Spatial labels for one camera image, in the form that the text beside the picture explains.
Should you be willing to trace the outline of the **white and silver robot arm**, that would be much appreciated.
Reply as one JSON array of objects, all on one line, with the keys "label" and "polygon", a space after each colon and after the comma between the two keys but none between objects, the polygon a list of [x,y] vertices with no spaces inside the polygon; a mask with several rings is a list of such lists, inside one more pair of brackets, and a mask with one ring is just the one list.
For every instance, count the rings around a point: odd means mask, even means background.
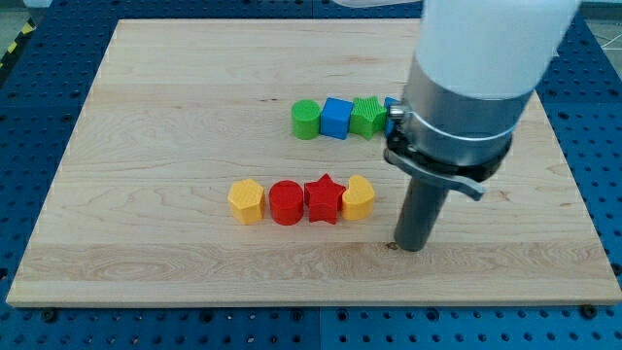
[{"label": "white and silver robot arm", "polygon": [[424,2],[387,162],[478,200],[578,10],[577,0]]}]

